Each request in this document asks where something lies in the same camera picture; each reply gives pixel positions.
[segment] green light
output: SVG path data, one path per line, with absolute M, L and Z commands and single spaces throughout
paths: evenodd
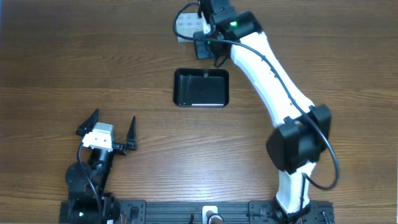
M 236 21 L 230 22 L 229 24 L 230 24 L 231 26 L 233 26 L 233 27 L 237 27 L 237 26 L 238 26 L 238 23 L 237 23 Z

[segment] brown table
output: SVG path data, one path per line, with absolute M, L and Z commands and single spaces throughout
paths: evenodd
M 278 172 L 268 112 L 231 61 L 224 109 L 178 108 L 177 68 L 211 68 L 171 31 L 183 0 L 4 0 L 0 38 L 0 222 L 57 222 L 75 130 L 95 108 L 138 151 L 117 157 L 108 191 L 148 201 L 271 200 Z M 395 223 L 398 1 L 232 1 L 252 10 L 296 85 L 333 110 L 338 223 Z M 327 152 L 313 178 L 328 184 Z

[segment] wood grain surface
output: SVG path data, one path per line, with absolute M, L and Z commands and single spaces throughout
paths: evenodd
M 333 111 L 341 180 L 314 200 L 337 223 L 395 223 L 398 1 L 245 0 L 295 84 Z M 232 62 L 224 109 L 178 108 L 177 68 L 211 68 L 172 33 L 184 0 L 3 0 L 0 31 L 0 222 L 57 222 L 75 130 L 95 108 L 138 151 L 117 157 L 107 190 L 120 199 L 271 200 L 278 172 L 272 130 L 254 88 Z M 328 184 L 322 154 L 313 178 Z

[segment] wooden tabletop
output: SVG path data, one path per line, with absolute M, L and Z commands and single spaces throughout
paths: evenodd
M 75 131 L 95 108 L 124 141 L 137 117 L 138 151 L 115 160 L 107 191 L 156 201 L 272 200 L 278 171 L 266 152 L 273 126 L 229 61 L 224 109 L 178 108 L 177 68 L 212 68 L 178 44 L 184 0 L 4 0 L 0 32 L 0 222 L 57 222 Z M 395 223 L 398 1 L 232 1 L 251 10 L 295 84 L 333 112 L 341 164 L 337 223 Z M 327 152 L 313 174 L 333 179 Z

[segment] black mounting base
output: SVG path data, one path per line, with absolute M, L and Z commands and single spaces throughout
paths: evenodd
M 146 202 L 145 200 L 120 200 L 128 224 L 202 224 L 202 208 L 215 205 L 227 224 L 275 224 L 272 218 L 274 201 L 250 202 Z M 302 217 L 305 224 L 326 224 L 325 215 L 335 223 L 333 204 L 311 201 L 311 211 Z M 61 204 L 59 223 L 69 223 L 68 205 Z

